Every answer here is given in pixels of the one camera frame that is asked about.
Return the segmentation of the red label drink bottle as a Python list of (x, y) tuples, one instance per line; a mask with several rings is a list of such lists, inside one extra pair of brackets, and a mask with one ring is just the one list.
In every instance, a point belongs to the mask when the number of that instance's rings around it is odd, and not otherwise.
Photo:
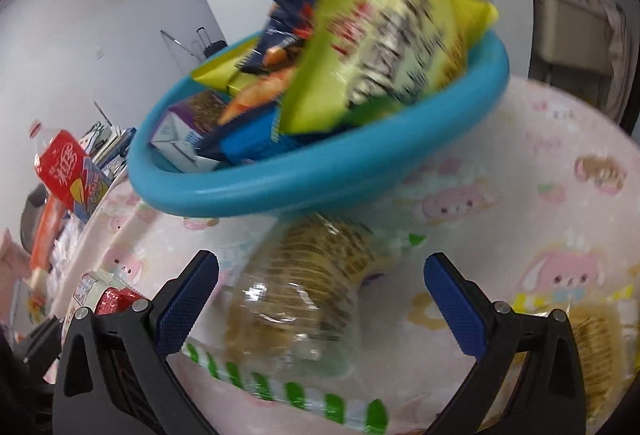
[(30, 125), (29, 138), (35, 145), (34, 166), (40, 181), (70, 213), (88, 223), (110, 189), (111, 178), (66, 130), (50, 129), (36, 120)]

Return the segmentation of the black suitcase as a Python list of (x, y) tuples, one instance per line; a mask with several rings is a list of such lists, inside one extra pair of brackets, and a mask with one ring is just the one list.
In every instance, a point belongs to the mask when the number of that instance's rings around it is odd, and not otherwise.
[(228, 46), (225, 40), (212, 40), (204, 27), (197, 28), (195, 33), (198, 37), (196, 45), (205, 59), (215, 56)]

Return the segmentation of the small red snack packet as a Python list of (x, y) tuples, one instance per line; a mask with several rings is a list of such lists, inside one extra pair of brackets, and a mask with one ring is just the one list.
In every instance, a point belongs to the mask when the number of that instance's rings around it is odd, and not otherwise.
[(142, 295), (132, 290), (112, 273), (103, 270), (84, 273), (70, 301), (70, 314), (87, 307), (96, 315), (109, 315), (126, 311)]

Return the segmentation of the dark purple snack bag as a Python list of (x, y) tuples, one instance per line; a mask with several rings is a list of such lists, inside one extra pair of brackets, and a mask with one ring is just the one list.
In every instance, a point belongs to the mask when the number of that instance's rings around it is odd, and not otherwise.
[(314, 33), (317, 0), (271, 0), (269, 19), (238, 67), (246, 73), (273, 72), (291, 65)]

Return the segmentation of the green striped clear cracker bag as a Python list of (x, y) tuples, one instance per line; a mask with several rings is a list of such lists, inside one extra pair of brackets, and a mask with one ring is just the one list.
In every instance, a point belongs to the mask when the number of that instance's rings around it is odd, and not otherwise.
[(321, 214), (280, 221), (213, 295), (209, 342), (181, 351), (256, 399), (308, 411), (366, 434), (390, 413), (356, 378), (363, 287), (426, 238)]

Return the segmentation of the blue plastic basin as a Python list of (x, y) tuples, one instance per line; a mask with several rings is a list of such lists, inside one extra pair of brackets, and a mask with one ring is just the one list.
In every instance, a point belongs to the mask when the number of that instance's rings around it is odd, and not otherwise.
[(445, 91), (396, 116), (248, 166), (181, 173), (150, 145), (170, 105), (201, 91), (183, 78), (153, 107), (129, 148), (132, 187), (150, 206), (189, 218), (334, 211), (372, 200), (422, 161), (482, 122), (510, 76), (503, 42), (489, 31), (469, 52), (468, 71)]

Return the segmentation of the pink cartoon tablecloth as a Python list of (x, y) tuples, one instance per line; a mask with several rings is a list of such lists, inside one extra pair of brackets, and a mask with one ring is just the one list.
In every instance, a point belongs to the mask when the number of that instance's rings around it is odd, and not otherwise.
[[(639, 304), (639, 149), (607, 118), (534, 81), (513, 79), (499, 107), (380, 200), (352, 209), (370, 228), (425, 236), (359, 296), (356, 378), (390, 413), (386, 434), (433, 422), (472, 367), (422, 282), (424, 259), (446, 254), (489, 299), (518, 293), (608, 295), (633, 285)], [(58, 281), (53, 313), (70, 318), (81, 276), (112, 273), (152, 296), (198, 251), (220, 278), (250, 258), (268, 215), (190, 218), (160, 213), (119, 178), (80, 236)], [(209, 342), (213, 296), (190, 337)], [(224, 434), (365, 434), (219, 381), (183, 353), (183, 386)]]

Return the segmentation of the purple white snack box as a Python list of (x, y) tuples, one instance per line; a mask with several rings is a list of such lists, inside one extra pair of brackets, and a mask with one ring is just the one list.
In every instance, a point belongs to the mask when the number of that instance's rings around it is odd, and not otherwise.
[(218, 161), (200, 157), (196, 146), (216, 129), (228, 103), (205, 90), (169, 106), (151, 135), (150, 145), (182, 173), (213, 171)]

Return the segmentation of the beige bathroom vanity cabinet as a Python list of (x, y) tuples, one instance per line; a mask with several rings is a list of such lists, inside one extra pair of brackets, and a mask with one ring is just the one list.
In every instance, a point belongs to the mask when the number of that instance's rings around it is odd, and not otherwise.
[(546, 64), (612, 76), (608, 16), (573, 0), (535, 0), (533, 50)]

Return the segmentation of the yellow chip bag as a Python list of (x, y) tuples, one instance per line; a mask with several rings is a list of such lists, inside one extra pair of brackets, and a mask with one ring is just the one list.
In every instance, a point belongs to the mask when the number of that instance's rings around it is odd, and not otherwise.
[(232, 81), (240, 73), (239, 62), (251, 51), (258, 42), (258, 34), (248, 36), (242, 41), (229, 45), (213, 54), (203, 65), (190, 73), (190, 78), (221, 94), (234, 96), (239, 90), (231, 88)]
[(366, 125), (437, 94), (498, 17), (486, 0), (319, 0), (279, 131)]

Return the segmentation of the navy orange chip bag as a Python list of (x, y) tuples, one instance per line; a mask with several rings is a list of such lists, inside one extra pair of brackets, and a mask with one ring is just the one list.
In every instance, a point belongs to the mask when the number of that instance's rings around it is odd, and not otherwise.
[(216, 128), (195, 146), (199, 157), (239, 166), (307, 146), (314, 136), (279, 131), (280, 99), (296, 73), (288, 67), (259, 77), (228, 103)]

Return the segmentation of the yellow striped clear cracker bag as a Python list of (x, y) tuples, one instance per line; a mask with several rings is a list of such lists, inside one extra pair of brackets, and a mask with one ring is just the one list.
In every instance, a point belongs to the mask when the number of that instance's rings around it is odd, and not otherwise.
[(573, 329), (585, 382), (587, 425), (613, 413), (637, 371), (639, 304), (633, 285), (605, 295), (576, 292), (553, 301), (547, 294), (518, 293), (514, 311), (544, 316), (559, 308)]

